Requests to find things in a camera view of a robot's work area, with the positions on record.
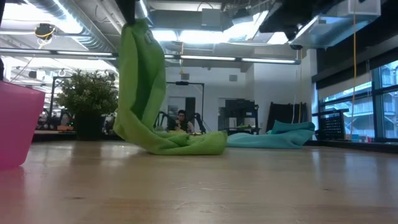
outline blue fabric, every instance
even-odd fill
[[[312,122],[287,124],[275,121],[268,134],[252,135],[247,133],[232,134],[228,137],[228,147],[251,147],[270,149],[301,149],[314,135]]]

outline wooden table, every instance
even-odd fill
[[[0,223],[398,223],[398,157],[307,147],[153,156],[125,142],[33,144],[0,171]]]

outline green fabric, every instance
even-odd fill
[[[153,124],[166,92],[164,54],[145,21],[124,26],[119,51],[119,107],[114,130],[127,142],[157,155],[218,155],[226,134],[198,137],[159,133]]]
[[[274,127],[267,134],[232,134],[228,138],[227,145],[229,147],[300,149],[312,137],[314,130],[315,125],[312,122],[287,124],[275,121]]]

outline person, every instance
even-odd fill
[[[175,123],[177,124],[175,126],[176,131],[183,130],[187,133],[195,132],[193,124],[190,121],[187,121],[185,110],[178,111],[178,119],[175,121]]]

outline pink plastic container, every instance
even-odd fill
[[[23,164],[45,93],[0,81],[0,169]]]

